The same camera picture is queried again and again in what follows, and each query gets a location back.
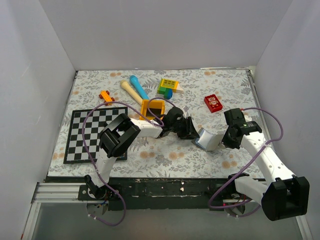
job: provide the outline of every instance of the white backdrop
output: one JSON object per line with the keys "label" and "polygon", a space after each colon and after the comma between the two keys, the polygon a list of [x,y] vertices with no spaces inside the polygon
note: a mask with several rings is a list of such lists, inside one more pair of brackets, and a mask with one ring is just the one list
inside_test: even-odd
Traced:
{"label": "white backdrop", "polygon": [[292,0],[39,0],[76,70],[258,63]]}
{"label": "white backdrop", "polygon": [[[265,49],[255,71],[263,108],[283,124],[284,137],[275,144],[283,162],[310,182],[308,221],[320,238],[320,0],[293,0]],[[272,136],[279,127],[267,119]]]}
{"label": "white backdrop", "polygon": [[38,0],[0,1],[0,239],[20,239],[75,70]]}

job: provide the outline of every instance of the wooden toy stick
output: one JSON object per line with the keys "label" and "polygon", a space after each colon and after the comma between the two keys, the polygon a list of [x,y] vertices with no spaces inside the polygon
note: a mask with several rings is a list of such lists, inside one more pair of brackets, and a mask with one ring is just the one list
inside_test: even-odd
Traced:
{"label": "wooden toy stick", "polygon": [[128,94],[131,95],[131,97],[134,98],[134,100],[137,101],[138,104],[142,104],[142,98],[138,95],[138,93],[133,90],[133,88],[129,85],[129,83],[126,80],[122,80],[120,82],[121,87],[128,92]]}

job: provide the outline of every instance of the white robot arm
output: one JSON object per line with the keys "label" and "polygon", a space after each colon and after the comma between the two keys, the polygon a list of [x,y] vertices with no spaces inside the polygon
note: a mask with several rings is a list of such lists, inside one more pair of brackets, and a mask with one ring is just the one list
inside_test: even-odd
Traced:
{"label": "white robot arm", "polygon": [[[224,112],[228,129],[221,143],[226,148],[245,148],[253,157],[266,140],[259,125],[254,121],[246,122],[239,108]],[[181,139],[197,139],[191,117],[184,118],[183,112],[173,107],[162,119],[163,127],[155,126],[144,120],[130,119],[121,114],[99,134],[100,151],[97,159],[97,171],[106,183],[118,156],[123,154],[137,137],[160,138],[169,132],[177,133]],[[246,195],[262,206],[266,216],[279,220],[307,212],[309,183],[305,177],[297,177],[278,158],[270,146],[267,146],[256,158],[255,163],[261,170],[266,184],[241,175],[234,180],[238,193]],[[97,173],[91,174],[86,183],[95,194],[95,189],[104,185]]]}

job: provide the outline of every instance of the black and white checkered board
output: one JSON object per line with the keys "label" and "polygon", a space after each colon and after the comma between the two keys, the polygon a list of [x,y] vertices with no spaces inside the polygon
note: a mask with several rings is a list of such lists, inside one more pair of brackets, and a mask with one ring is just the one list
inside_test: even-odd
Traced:
{"label": "black and white checkered board", "polygon": [[[91,162],[82,139],[83,122],[91,110],[92,109],[72,111],[63,160],[64,164],[82,164]],[[84,129],[84,138],[95,162],[97,161],[99,152],[100,140],[98,139],[98,133],[104,129],[105,123],[111,123],[111,121],[120,114],[128,114],[128,108],[108,107],[97,109],[90,117],[88,117]],[[127,160],[127,152],[125,152],[123,156],[118,157],[117,160]]]}

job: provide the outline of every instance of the floral tablecloth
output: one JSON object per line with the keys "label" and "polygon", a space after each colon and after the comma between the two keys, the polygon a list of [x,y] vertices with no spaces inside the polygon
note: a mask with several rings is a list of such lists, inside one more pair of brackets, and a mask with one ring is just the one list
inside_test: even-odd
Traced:
{"label": "floral tablecloth", "polygon": [[[213,134],[222,134],[227,129],[224,111],[256,106],[244,69],[79,71],[54,148],[49,177],[82,177],[94,171],[90,163],[63,164],[72,111],[92,109],[101,104],[102,100],[98,97],[101,90],[108,90],[116,101],[140,110],[140,105],[120,87],[120,81],[129,80],[131,75],[138,77],[150,98],[163,97],[157,94],[161,78],[179,81],[184,93],[174,93],[171,101],[192,115],[197,130],[203,127]],[[221,111],[211,113],[204,103],[204,96],[212,94],[220,99],[223,105]],[[262,125],[258,112],[245,114]],[[131,109],[128,115],[139,118]],[[238,172],[250,159],[244,149],[205,152],[190,140],[179,140],[176,134],[170,133],[161,139],[137,138],[128,149],[128,160],[116,162],[111,177],[226,178]],[[246,172],[256,178],[263,177],[256,164],[252,164]]]}

